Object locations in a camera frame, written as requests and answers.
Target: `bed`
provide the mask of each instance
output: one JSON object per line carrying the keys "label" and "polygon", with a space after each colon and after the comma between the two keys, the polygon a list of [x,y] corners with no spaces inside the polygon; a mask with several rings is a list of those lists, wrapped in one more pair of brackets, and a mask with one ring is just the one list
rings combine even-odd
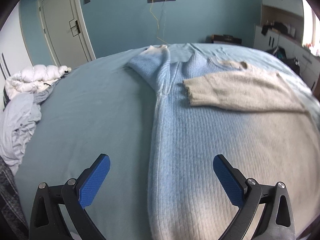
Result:
{"label": "bed", "polygon": [[[186,62],[198,52],[205,57],[246,61],[279,71],[320,126],[319,102],[304,82],[275,57],[220,44],[173,44],[168,48],[171,62]],[[152,238],[147,185],[156,95],[126,66],[144,50],[129,50],[80,66],[60,80],[42,104],[42,119],[15,176],[28,222],[41,182],[53,186],[77,178],[100,153],[105,153],[110,156],[111,169],[93,204],[86,209],[88,214],[107,239]],[[70,231],[76,232],[66,210],[62,212]],[[310,222],[318,213],[310,214]],[[307,226],[300,225],[297,236]]]}

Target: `wall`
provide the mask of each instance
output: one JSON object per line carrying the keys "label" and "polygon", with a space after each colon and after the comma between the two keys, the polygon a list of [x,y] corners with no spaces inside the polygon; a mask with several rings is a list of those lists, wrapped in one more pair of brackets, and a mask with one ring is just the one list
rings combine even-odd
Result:
{"label": "wall", "polygon": [[[162,3],[153,6],[158,17],[161,7]],[[251,47],[254,25],[260,23],[261,0],[177,0],[166,2],[165,8],[164,40],[168,43],[204,42],[211,34],[230,34]],[[156,20],[149,9],[147,0],[91,0],[82,4],[96,57],[161,44],[155,38]]]}
{"label": "wall", "polygon": [[45,40],[37,0],[21,0],[21,28],[33,65],[52,65],[53,61]]}
{"label": "wall", "polygon": [[[32,65],[22,38],[19,6],[19,3],[15,6],[0,31],[0,62],[2,67],[5,69],[2,59],[3,53],[11,75]],[[3,88],[4,77],[0,72],[0,111],[3,109]]]}

